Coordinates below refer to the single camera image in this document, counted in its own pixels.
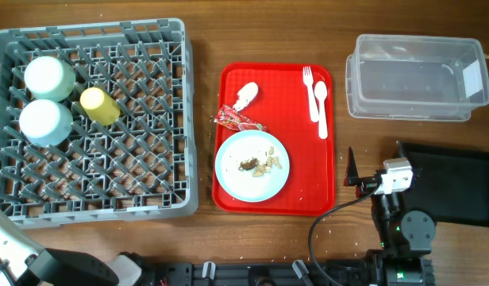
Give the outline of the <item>food scraps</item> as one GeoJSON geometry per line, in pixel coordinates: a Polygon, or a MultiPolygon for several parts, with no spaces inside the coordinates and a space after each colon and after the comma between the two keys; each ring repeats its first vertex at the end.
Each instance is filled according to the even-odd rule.
{"type": "Polygon", "coordinates": [[[273,168],[283,168],[280,164],[279,157],[275,154],[274,146],[270,146],[267,150],[259,150],[256,155],[253,155],[247,160],[243,160],[238,166],[240,172],[250,172],[252,177],[262,177],[268,174],[273,168]]]}

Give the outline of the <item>white plastic spoon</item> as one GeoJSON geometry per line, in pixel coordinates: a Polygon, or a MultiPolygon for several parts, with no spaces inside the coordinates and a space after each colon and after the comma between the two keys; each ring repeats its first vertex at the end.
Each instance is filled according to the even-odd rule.
{"type": "Polygon", "coordinates": [[[318,135],[321,139],[326,139],[328,137],[328,126],[325,113],[325,100],[328,96],[328,90],[323,81],[318,81],[315,84],[314,95],[318,100],[318,135]]]}

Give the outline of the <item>light blue plate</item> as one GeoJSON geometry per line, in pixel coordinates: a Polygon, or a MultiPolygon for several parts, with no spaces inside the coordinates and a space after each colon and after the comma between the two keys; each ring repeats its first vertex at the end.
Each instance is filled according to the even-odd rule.
{"type": "Polygon", "coordinates": [[[290,159],[276,137],[264,131],[245,130],[223,141],[217,151],[214,171],[218,183],[231,197],[246,203],[259,203],[278,195],[283,189],[290,173],[290,159]],[[273,168],[262,177],[252,177],[250,172],[238,170],[240,162],[270,146],[275,147],[282,169],[273,168]]]}

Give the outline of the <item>white plastic fork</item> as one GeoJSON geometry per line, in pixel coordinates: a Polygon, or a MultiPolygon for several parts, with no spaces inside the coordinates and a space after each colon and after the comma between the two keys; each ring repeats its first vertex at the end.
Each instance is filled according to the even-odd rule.
{"type": "Polygon", "coordinates": [[[316,104],[314,89],[313,89],[314,78],[313,78],[311,68],[309,66],[305,66],[302,69],[302,81],[305,84],[307,90],[310,120],[312,122],[317,122],[318,109],[317,109],[317,104],[316,104]]]}

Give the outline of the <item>white napkin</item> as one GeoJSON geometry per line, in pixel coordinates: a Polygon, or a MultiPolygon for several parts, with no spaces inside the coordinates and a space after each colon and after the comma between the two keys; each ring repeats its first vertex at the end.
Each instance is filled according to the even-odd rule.
{"type": "Polygon", "coordinates": [[[238,92],[238,99],[233,105],[235,111],[241,111],[247,107],[258,95],[259,87],[255,82],[246,83],[238,92]]]}

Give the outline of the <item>red snack wrapper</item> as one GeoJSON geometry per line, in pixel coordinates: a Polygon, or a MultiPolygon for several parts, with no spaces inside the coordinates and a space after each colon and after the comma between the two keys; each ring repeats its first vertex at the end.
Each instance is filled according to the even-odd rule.
{"type": "Polygon", "coordinates": [[[241,115],[239,112],[227,105],[223,105],[220,108],[214,118],[214,122],[234,131],[266,130],[266,126],[246,118],[244,115],[241,115]]]}

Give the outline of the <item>yellow plastic cup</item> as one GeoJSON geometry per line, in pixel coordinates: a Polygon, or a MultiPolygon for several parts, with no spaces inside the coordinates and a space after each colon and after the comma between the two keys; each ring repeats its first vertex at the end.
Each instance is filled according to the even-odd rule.
{"type": "Polygon", "coordinates": [[[108,126],[120,117],[117,103],[102,89],[90,87],[80,96],[80,104],[93,122],[108,126]]]}

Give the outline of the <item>light blue bowl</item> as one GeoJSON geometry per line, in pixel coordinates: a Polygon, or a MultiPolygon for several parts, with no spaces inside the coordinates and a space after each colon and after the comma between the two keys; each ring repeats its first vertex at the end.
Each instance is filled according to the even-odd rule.
{"type": "Polygon", "coordinates": [[[29,103],[20,113],[19,126],[25,137],[35,146],[58,145],[71,132],[73,117],[64,105],[47,99],[29,103]]]}

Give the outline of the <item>mint green bowl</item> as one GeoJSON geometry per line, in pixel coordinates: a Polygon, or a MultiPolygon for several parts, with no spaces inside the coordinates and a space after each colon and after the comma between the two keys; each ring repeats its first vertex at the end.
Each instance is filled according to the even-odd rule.
{"type": "Polygon", "coordinates": [[[33,60],[25,69],[25,85],[35,99],[60,102],[74,89],[76,80],[73,67],[51,56],[33,60]]]}

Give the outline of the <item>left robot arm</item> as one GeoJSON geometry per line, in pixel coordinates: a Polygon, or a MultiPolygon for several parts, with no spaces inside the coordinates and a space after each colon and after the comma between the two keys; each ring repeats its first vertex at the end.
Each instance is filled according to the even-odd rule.
{"type": "MultiPolygon", "coordinates": [[[[187,285],[358,285],[359,259],[305,265],[187,264],[187,285]]],[[[104,263],[89,253],[49,249],[28,237],[0,210],[0,277],[4,285],[169,285],[167,265],[149,265],[136,253],[120,253],[104,263]]]]}

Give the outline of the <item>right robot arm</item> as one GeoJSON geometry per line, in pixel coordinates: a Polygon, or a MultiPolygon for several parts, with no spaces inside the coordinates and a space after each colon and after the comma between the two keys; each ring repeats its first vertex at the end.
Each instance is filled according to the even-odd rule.
{"type": "Polygon", "coordinates": [[[372,220],[381,241],[360,262],[362,285],[435,285],[432,251],[434,218],[420,210],[409,211],[402,194],[413,188],[419,168],[406,157],[385,160],[372,176],[358,174],[353,151],[348,151],[344,185],[356,188],[358,199],[372,201],[372,220]]]}

